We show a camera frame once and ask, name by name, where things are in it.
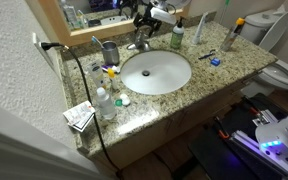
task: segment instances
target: electrical outlet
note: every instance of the electrical outlet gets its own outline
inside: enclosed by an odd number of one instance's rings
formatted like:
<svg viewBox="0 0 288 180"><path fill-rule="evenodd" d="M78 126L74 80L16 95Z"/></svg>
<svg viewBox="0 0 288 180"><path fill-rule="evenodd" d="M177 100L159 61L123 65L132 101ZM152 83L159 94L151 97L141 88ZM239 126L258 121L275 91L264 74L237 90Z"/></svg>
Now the electrical outlet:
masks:
<svg viewBox="0 0 288 180"><path fill-rule="evenodd" d="M35 32L33 32L33 44L38 49L38 51L42 54L42 56L44 57L44 59L48 63L48 65L50 65L50 67L54 70L54 63L53 63L52 59L50 58L50 56L47 54L47 52L44 51L44 49L41 47L41 41L37 37Z"/></svg>

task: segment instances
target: cup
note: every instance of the cup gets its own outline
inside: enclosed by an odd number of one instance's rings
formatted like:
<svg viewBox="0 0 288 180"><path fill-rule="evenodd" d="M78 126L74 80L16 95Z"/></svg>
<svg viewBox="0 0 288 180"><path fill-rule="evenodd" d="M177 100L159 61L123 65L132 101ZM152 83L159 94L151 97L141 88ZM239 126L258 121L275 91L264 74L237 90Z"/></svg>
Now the cup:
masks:
<svg viewBox="0 0 288 180"><path fill-rule="evenodd" d="M105 64L118 65L120 63L120 54L118 53L116 43L113 41L105 41L102 45L102 53Z"/></svg>

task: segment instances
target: soap dispenser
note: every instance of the soap dispenser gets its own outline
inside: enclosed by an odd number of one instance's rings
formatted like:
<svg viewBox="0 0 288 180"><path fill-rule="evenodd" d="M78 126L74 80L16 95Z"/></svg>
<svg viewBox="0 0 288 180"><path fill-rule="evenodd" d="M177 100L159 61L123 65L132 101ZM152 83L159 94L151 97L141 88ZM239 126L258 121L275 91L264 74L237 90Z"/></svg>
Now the soap dispenser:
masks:
<svg viewBox="0 0 288 180"><path fill-rule="evenodd" d="M184 18L181 17L180 21L173 28L172 39L171 39L171 48L179 49L181 47L183 35L184 35L184 27L182 20Z"/></svg>

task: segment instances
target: bathroom sink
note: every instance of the bathroom sink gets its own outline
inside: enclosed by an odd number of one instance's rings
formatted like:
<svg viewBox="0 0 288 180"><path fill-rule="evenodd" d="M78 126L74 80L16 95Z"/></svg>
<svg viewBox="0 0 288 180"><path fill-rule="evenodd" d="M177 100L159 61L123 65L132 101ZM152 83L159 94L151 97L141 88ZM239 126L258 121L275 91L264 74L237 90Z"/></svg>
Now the bathroom sink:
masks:
<svg viewBox="0 0 288 180"><path fill-rule="evenodd" d="M122 82L132 91L158 95L173 92L191 78L190 64L167 51L150 51L129 59L121 70Z"/></svg>
<svg viewBox="0 0 288 180"><path fill-rule="evenodd" d="M101 20L102 25L113 24L127 20L126 16L112 16Z"/></svg>

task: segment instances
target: mirror frame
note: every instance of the mirror frame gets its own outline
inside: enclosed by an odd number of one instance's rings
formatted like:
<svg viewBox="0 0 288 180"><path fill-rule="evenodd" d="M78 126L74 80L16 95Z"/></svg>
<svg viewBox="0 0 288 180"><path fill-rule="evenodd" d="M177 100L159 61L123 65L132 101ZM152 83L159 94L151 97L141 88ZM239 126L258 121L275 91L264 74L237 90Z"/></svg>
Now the mirror frame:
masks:
<svg viewBox="0 0 288 180"><path fill-rule="evenodd" d="M70 31L58 0L26 0L26 2L50 41L61 42L68 46L90 42L92 36L103 39L125 34L135 29L131 19L105 26ZM189 6L190 4L177 10L176 16L178 19L179 16L187 17Z"/></svg>

